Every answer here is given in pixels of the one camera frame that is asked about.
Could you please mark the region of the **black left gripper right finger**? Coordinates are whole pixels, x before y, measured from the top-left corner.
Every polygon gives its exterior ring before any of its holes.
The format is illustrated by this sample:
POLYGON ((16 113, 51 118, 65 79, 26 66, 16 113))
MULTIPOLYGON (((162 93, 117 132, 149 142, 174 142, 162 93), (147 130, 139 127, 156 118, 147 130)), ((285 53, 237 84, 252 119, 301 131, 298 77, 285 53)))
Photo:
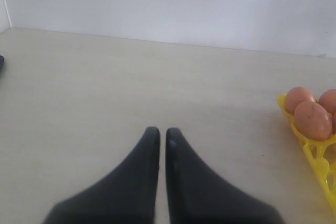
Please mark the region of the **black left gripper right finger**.
POLYGON ((178 128, 166 132, 166 190, 170 223, 283 223, 271 205, 215 173, 178 128))

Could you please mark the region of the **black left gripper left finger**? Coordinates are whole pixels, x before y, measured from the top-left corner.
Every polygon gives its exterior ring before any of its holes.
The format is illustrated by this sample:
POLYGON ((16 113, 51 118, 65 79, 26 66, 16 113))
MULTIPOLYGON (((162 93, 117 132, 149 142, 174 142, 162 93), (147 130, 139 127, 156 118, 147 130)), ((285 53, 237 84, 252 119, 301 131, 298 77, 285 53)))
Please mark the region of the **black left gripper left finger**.
POLYGON ((44 223, 154 223, 159 162, 160 131, 147 127, 112 172, 56 204, 44 223))

